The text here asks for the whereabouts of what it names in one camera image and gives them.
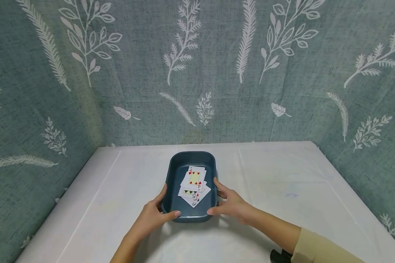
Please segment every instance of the right hand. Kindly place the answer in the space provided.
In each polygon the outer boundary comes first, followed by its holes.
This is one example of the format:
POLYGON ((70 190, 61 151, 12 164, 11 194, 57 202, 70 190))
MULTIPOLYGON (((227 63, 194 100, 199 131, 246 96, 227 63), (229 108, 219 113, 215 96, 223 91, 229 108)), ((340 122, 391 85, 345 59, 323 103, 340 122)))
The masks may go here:
POLYGON ((218 188, 218 196, 226 199, 226 201, 220 201, 218 202, 218 206, 209 208, 207 214, 211 216, 232 216, 242 224, 247 225, 247 219, 249 218, 250 213, 254 207, 248 202, 244 201, 236 191, 231 190, 222 183, 218 182, 216 177, 214 178, 214 183, 218 188))

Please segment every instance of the teal wall cloth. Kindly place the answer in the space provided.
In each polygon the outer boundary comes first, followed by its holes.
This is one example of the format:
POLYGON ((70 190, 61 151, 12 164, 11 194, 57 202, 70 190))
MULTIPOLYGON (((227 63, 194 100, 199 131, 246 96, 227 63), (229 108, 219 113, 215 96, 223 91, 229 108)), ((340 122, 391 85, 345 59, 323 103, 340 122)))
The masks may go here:
POLYGON ((98 146, 300 140, 395 238, 395 0, 0 1, 0 262, 98 146))

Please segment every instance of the forearm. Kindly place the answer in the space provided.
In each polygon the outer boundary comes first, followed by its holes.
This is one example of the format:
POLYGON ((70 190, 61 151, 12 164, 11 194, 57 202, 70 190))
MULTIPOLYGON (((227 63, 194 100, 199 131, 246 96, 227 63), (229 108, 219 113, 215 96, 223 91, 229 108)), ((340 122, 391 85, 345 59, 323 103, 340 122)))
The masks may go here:
POLYGON ((264 233, 290 254, 294 253, 300 237, 300 227, 254 207, 250 208, 248 215, 247 221, 250 226, 264 233))
POLYGON ((110 263, 132 263, 141 242, 142 238, 128 232, 121 241, 110 263))

